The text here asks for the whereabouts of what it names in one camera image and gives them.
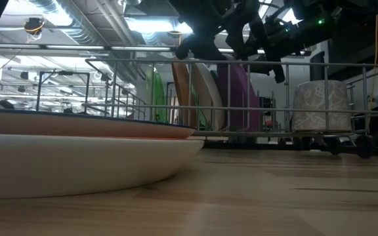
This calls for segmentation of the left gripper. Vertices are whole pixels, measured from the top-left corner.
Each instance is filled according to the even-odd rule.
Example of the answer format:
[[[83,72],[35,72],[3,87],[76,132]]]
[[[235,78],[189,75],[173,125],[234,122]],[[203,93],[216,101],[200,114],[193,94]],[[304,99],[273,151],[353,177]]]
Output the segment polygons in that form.
[[[222,26],[222,17],[232,8],[231,0],[169,0],[178,13],[180,23],[192,29],[175,51],[183,60],[191,52],[201,60],[225,61],[226,57],[215,45],[215,36]]]

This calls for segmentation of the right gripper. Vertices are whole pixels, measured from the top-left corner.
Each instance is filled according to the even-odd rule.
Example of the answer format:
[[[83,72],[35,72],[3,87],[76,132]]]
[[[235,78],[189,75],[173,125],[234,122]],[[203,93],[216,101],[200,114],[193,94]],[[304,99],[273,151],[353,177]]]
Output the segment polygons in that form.
[[[286,9],[301,5],[300,1],[284,1],[273,15],[263,23],[259,9],[261,3],[256,0],[242,2],[243,13],[242,21],[234,25],[234,52],[238,59],[247,60],[249,56],[257,53],[262,48],[268,62],[281,62],[280,58],[300,49],[294,46],[301,46],[300,42],[295,42],[295,37],[299,36],[299,29],[295,23],[286,22],[279,19],[278,16]],[[243,27],[248,23],[250,27],[249,37],[246,42],[243,39]],[[279,64],[270,65],[277,83],[285,81],[284,71]]]

